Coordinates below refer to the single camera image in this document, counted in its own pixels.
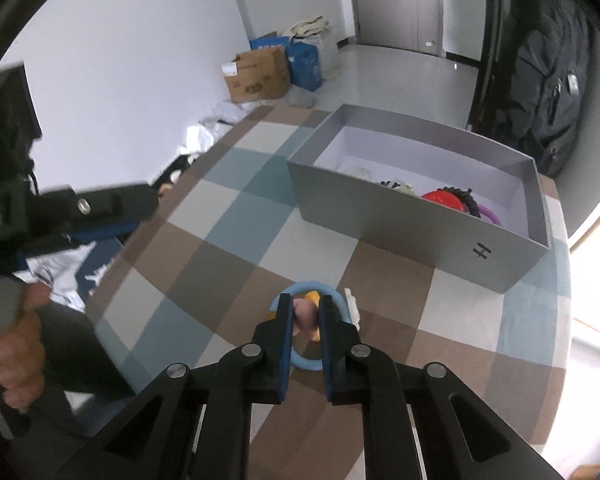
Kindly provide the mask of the person's left hand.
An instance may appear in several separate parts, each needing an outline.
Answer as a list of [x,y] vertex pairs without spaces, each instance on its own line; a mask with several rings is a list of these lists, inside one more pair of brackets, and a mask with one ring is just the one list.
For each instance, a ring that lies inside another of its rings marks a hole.
[[27,284],[20,318],[0,337],[0,385],[3,400],[15,410],[26,410],[43,392],[46,354],[41,340],[38,308],[50,301],[50,288]]

